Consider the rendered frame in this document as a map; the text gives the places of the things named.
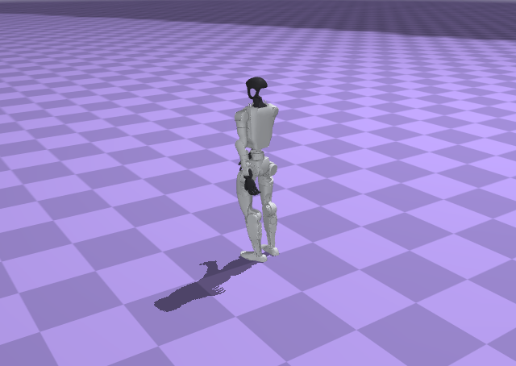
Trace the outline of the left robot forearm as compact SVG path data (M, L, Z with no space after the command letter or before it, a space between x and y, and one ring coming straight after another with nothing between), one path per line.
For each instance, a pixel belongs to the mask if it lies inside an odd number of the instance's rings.
M243 170L244 176L249 176L248 170L251 168L251 163L249 161L249 152L245 149L243 142L238 140L235 142L235 147L239 153L241 168Z

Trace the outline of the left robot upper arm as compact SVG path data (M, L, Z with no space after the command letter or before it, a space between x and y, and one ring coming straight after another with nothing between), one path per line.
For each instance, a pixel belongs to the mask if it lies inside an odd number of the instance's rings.
M235 113L237 133L239 135L238 140L243 142L243 145L245 148L248 145L248 130L247 130L247 121L248 120L249 120L249 109L239 110Z

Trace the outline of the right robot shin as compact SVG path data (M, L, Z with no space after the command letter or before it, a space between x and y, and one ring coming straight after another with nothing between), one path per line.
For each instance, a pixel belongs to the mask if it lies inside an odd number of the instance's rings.
M266 230L267 240L268 240L268 248L272 249L273 246L275 247L275 233L277 230L277 206L275 203L273 203L275 206L275 214L271 216L266 216L263 213L263 220L264 220L264 229Z

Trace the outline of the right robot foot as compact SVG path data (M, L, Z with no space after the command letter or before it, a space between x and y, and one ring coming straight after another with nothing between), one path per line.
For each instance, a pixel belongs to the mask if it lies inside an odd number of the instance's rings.
M270 248L268 248L268 245L261 244L261 249L263 249L264 251L270 253L273 256L278 256L279 255L278 249L276 247L274 247L274 246L273 246L272 249L270 249Z

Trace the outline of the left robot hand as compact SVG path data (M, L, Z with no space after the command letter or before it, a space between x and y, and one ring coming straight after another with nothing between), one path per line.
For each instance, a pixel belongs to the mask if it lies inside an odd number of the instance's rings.
M248 172L249 172L249 176L243 176L246 179L245 180L245 184L244 184L244 188L245 188L246 191L248 191L249 194L255 196L255 195L261 193L261 191L259 191L256 188L256 183L252 179L252 177L253 177L252 170L249 169Z

